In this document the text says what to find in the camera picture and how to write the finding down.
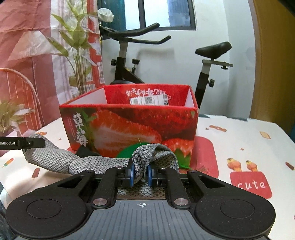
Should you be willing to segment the grey knitted sock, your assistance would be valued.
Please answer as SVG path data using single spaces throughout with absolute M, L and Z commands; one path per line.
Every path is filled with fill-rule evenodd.
M 25 159 L 30 164 L 40 166 L 52 172 L 75 175 L 85 170 L 94 170 L 103 174 L 112 167 L 127 167 L 128 158 L 111 158 L 99 155 L 79 157 L 75 153 L 63 150 L 54 145 L 44 136 L 33 134 L 33 138 L 44 140 L 43 148 L 23 150 Z M 117 195 L 121 199 L 152 200 L 163 199 L 164 189 L 148 186 L 148 166 L 154 163 L 157 167 L 170 167 L 180 172 L 176 155 L 165 145 L 152 143 L 141 145 L 131 155 L 135 165 L 135 179 L 132 188 L 119 187 Z

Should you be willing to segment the white plastic bag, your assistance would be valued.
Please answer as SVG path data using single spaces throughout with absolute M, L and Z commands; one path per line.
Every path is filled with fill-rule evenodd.
M 98 19 L 106 23 L 111 23 L 114 20 L 114 15 L 112 11 L 108 8 L 99 8 Z

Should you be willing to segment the white patterned tablecloth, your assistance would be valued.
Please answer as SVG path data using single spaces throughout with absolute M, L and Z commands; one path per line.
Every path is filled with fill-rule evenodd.
M 197 169 L 267 196 L 275 208 L 271 239 L 294 239 L 294 142 L 274 123 L 224 116 L 203 116 L 197 124 Z M 66 178 L 29 164 L 21 150 L 1 157 L 1 203 Z

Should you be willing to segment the dark framed window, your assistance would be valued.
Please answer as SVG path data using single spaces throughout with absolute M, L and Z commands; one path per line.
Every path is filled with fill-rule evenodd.
M 193 1 L 188 0 L 125 0 L 98 1 L 99 8 L 108 8 L 114 15 L 103 25 L 114 30 L 133 30 L 159 23 L 157 30 L 196 30 Z

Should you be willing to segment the red strawberry cardboard box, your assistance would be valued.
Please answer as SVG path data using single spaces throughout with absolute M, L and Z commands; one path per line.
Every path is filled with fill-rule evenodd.
M 189 85 L 106 85 L 60 105 L 70 147 L 116 157 L 136 143 L 193 140 L 199 107 Z

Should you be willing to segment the red printed backdrop curtain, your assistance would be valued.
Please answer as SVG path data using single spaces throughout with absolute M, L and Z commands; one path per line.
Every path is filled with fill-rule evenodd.
M 27 136 L 105 84 L 96 1 L 1 1 L 1 135 Z

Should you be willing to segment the wooden door frame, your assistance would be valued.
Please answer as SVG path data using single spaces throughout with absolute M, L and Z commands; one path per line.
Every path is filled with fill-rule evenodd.
M 249 1 L 256 44 L 250 116 L 294 126 L 294 13 L 281 1 Z

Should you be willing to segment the black glove white fingertips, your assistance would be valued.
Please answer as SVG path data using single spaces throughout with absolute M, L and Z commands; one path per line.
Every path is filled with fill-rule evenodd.
M 89 148 L 86 148 L 82 145 L 78 148 L 75 154 L 78 157 L 100 156 L 100 154 L 92 152 Z

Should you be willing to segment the green sachet with tassel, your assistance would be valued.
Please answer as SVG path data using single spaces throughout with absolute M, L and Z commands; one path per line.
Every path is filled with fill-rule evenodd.
M 142 145 L 148 143 L 136 143 L 120 151 L 116 158 L 130 158 L 133 152 Z M 178 159 L 178 166 L 180 169 L 190 169 L 190 159 L 192 157 L 192 149 L 194 146 L 193 140 L 184 140 L 182 138 L 171 138 L 162 142 L 172 150 Z

